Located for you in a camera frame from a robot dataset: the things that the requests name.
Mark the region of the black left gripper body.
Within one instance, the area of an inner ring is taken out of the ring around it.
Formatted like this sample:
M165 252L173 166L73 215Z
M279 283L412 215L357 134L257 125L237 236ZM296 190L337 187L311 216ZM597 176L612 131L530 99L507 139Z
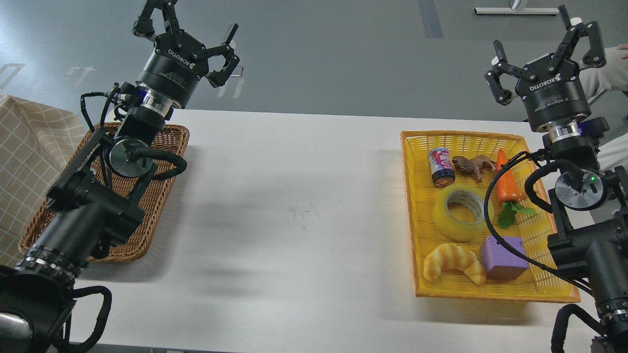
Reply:
M160 34L135 82L163 94L184 109L201 78L207 74L207 59L193 57L205 47L186 32L179 44L173 42L170 33Z

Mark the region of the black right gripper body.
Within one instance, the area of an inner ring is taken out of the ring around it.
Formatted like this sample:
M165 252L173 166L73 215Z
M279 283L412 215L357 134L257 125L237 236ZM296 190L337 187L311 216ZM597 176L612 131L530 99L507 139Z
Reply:
M525 64L524 77L516 84L516 94L534 132L545 132L550 125L580 122L591 114L579 81L579 64L570 59L556 64L551 60L546 54Z

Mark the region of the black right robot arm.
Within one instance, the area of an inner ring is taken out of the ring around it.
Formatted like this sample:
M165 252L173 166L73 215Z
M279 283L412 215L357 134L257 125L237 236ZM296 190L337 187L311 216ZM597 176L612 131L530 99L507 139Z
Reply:
M566 29L554 53L524 67L511 65L501 42L494 42L496 57L485 74L497 103L508 105L515 97L524 103L531 130L542 133L544 147L534 153L519 152L496 174L497 181L516 164L529 159L545 161L524 183L528 199L552 214L556 233L549 235L552 269L506 243L492 225L497 243L520 259L547 271L594 297L597 318L576 304L558 311L551 351L562 353L571 316L577 316L597 333L593 353L627 351L627 172L624 167L603 171L597 154L599 139L609 130L602 117L590 119L591 109L579 80L580 68L571 59L579 39L587 37L589 50L582 62L590 68L606 63L597 22L570 18L557 9Z

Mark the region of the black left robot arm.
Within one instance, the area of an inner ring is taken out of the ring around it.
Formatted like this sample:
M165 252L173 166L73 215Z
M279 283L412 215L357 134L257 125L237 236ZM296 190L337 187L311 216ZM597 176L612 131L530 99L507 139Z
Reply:
M125 244L144 219L152 182L182 174L186 160L151 148L175 109L206 78L217 88L240 63L233 38L206 47L180 27L174 0L149 0L133 25L154 49L136 83L80 98L91 132L47 191L51 223L13 268L1 267L1 348L5 353L85 353L100 340L112 306L105 286L76 289L88 259Z

